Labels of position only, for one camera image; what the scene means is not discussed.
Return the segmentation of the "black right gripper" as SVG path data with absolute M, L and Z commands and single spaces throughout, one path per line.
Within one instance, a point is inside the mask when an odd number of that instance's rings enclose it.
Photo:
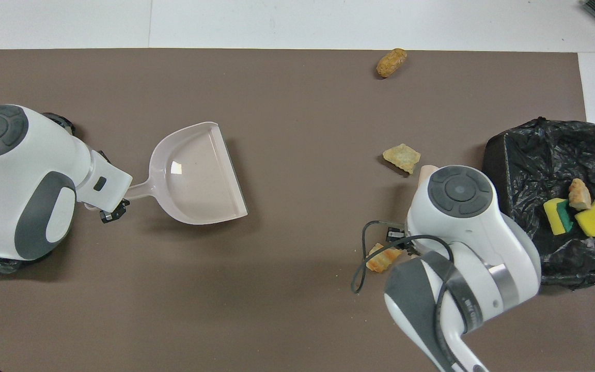
M 401 240 L 405 237 L 406 237 L 406 233 L 401 228 L 388 227 L 386 237 L 385 237 L 385 242 L 393 243 L 393 242 L 396 242 L 397 240 Z M 396 245 L 395 249 L 406 252 L 409 255 L 417 255 L 418 254 L 418 252 L 415 249 L 415 245 L 411 242 L 399 243 Z

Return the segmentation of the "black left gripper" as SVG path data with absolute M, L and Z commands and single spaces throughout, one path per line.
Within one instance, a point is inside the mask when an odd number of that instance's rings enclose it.
M 126 207 L 129 205 L 130 201 L 127 199 L 123 199 L 120 201 L 116 209 L 114 209 L 112 212 L 107 212 L 106 210 L 99 210 L 101 222 L 103 224 L 107 224 L 109 222 L 117 221 L 126 213 Z

